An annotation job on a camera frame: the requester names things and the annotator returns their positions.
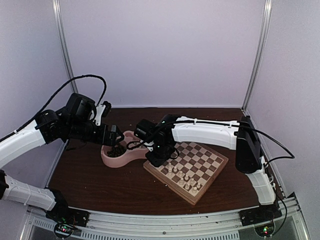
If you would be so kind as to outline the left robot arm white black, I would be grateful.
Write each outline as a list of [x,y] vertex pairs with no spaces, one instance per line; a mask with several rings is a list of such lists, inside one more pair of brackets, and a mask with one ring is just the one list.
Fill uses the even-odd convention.
[[[0,166],[4,167],[24,153],[58,139],[63,142],[81,140],[109,147],[117,145],[124,140],[123,133],[116,125],[109,127],[102,123],[110,109],[111,104],[107,101],[96,105],[91,98],[73,93],[66,106],[57,111],[40,111],[25,127],[1,141]],[[3,170],[0,172],[0,198],[52,211],[61,222],[72,218],[71,209],[58,191],[23,183]]]

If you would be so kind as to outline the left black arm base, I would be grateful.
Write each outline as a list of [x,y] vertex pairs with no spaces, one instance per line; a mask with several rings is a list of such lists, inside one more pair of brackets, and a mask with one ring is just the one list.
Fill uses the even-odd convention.
[[53,233],[59,239],[69,238],[79,231],[79,227],[86,227],[90,213],[85,210],[67,208],[66,211],[45,211],[45,217],[55,222]]

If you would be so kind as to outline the pink double bowl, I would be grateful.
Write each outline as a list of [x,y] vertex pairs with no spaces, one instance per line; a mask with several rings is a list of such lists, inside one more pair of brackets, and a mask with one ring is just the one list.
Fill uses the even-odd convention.
[[137,159],[145,159],[145,154],[149,151],[145,146],[140,146],[133,150],[127,150],[127,143],[131,141],[140,142],[139,138],[134,135],[133,131],[127,130],[124,133],[124,140],[120,144],[125,148],[125,152],[117,157],[108,156],[108,152],[112,150],[112,147],[103,145],[100,150],[100,155],[103,163],[110,168],[120,168],[125,166],[131,161]]

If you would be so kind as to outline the wooden chess board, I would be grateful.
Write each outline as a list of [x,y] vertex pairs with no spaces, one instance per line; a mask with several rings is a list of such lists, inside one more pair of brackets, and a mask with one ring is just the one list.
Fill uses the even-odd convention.
[[[178,142],[175,147],[179,152],[177,159],[169,159],[159,167],[146,161],[143,167],[188,203],[195,205],[225,168],[229,159],[200,143]],[[169,163],[173,165],[171,176],[168,175]],[[177,167],[177,172],[174,172],[174,166]],[[183,172],[183,176],[178,175],[179,171]],[[185,175],[188,175],[189,179],[184,180],[184,185],[180,185],[179,181],[184,179]],[[191,178],[194,178],[194,183],[190,183]],[[189,190],[185,189],[186,183],[190,185]],[[192,193],[194,187],[197,188],[196,193]]]

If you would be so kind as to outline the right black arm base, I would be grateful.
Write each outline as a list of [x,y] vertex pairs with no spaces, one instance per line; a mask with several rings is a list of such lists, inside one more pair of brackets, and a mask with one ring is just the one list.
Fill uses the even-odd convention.
[[243,227],[253,226],[255,233],[262,238],[271,237],[276,231],[274,220],[282,217],[282,211],[267,206],[259,206],[239,212]]

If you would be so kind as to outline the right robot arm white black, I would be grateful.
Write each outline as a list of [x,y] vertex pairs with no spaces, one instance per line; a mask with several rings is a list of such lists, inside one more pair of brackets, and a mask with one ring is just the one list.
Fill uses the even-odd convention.
[[258,219],[266,221],[276,212],[276,194],[250,117],[214,121],[167,114],[158,123],[142,119],[134,135],[149,149],[146,157],[155,167],[169,160],[176,143],[194,142],[234,150],[235,168],[249,178],[261,205],[256,210]]

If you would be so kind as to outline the light chess piece tall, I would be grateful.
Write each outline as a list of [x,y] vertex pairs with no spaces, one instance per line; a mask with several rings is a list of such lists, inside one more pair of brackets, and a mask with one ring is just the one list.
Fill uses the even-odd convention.
[[173,165],[172,163],[170,162],[168,164],[168,175],[171,176],[173,174]]

